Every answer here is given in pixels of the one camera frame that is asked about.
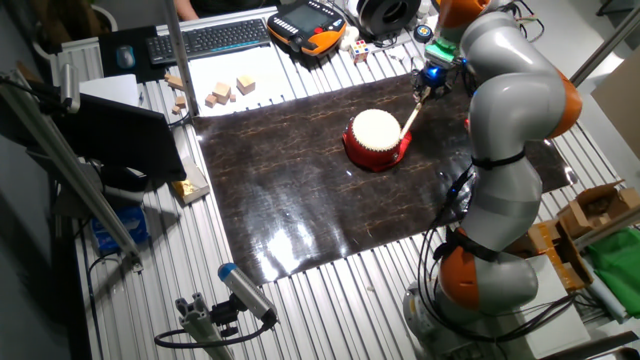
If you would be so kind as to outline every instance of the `white drumhead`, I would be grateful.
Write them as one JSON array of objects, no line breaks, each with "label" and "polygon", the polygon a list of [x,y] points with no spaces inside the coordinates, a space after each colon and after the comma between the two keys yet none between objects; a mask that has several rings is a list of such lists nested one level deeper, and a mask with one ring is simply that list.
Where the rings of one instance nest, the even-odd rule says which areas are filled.
[{"label": "white drumhead", "polygon": [[375,151],[391,150],[398,144],[400,124],[386,111],[365,110],[353,119],[353,135],[365,148]]}]

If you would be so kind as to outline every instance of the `red drum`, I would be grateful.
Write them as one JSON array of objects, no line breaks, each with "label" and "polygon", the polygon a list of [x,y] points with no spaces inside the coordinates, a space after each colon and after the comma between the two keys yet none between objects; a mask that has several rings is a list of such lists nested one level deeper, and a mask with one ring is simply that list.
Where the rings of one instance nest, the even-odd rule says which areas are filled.
[{"label": "red drum", "polygon": [[400,124],[386,111],[371,109],[349,122],[343,134],[347,156],[353,163],[374,172],[386,170],[403,157],[411,134],[400,141]]}]

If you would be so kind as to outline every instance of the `mouse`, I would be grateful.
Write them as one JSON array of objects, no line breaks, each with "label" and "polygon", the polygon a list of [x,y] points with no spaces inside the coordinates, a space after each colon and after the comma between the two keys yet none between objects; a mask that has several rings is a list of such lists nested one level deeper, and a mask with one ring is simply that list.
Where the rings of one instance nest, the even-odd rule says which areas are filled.
[{"label": "mouse", "polygon": [[136,66],[136,58],[133,56],[133,48],[122,45],[116,49],[116,62],[121,69],[131,69]]}]

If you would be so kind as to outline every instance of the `metal pole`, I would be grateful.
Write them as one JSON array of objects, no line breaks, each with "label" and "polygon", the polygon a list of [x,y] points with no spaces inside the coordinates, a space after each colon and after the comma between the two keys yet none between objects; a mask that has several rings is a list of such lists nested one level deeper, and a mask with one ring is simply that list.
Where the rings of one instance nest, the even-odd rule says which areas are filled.
[{"label": "metal pole", "polygon": [[180,78],[182,79],[182,86],[184,87],[184,93],[187,96],[187,104],[189,104],[189,114],[192,117],[196,117],[200,114],[198,111],[198,102],[196,101],[196,92],[193,90],[193,81],[191,81],[191,73],[189,72],[189,61],[187,60],[187,50],[184,48],[184,41],[182,39],[182,32],[180,31],[180,21],[178,20],[178,13],[176,7],[173,4],[173,0],[162,0],[164,3],[164,17],[167,20],[167,28],[169,29],[169,38],[171,39],[171,46],[173,47],[173,53],[178,63],[178,70],[180,71]]},{"label": "metal pole", "polygon": [[637,26],[640,24],[640,5],[636,6],[629,15],[622,21],[607,40],[582,64],[580,69],[571,77],[571,82],[575,87],[580,86],[582,82],[595,70],[598,65],[620,44]]},{"label": "metal pole", "polygon": [[[12,72],[10,79],[22,86],[29,87],[20,73]],[[102,196],[80,169],[78,158],[71,150],[51,117],[42,115],[31,94],[10,85],[0,85],[0,95],[11,105],[27,130],[33,135],[38,144],[51,157],[56,167],[71,183],[73,189],[80,195],[93,214],[102,222],[105,229],[118,243],[120,249],[131,257],[134,270],[139,270],[140,252],[127,229]]]}]

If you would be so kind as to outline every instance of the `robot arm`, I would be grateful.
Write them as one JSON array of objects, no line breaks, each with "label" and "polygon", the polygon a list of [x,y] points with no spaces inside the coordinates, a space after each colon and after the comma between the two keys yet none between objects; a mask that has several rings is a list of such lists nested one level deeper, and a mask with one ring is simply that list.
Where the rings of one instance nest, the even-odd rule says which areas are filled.
[{"label": "robot arm", "polygon": [[[441,313],[460,325],[536,296],[534,270],[501,252],[526,233],[540,206],[542,183],[524,157],[524,144],[562,134],[582,106],[575,87],[521,35],[512,16],[488,13],[495,8],[494,1],[442,0],[435,41],[426,48],[429,60],[439,51],[434,46],[450,46],[455,55],[459,51],[482,82],[469,109],[476,183],[455,235],[473,246],[449,244],[434,294]],[[435,58],[428,66],[439,66],[442,59]],[[409,289],[414,305],[407,303],[405,317],[414,333],[424,335],[439,324],[416,309],[415,290]]]}]

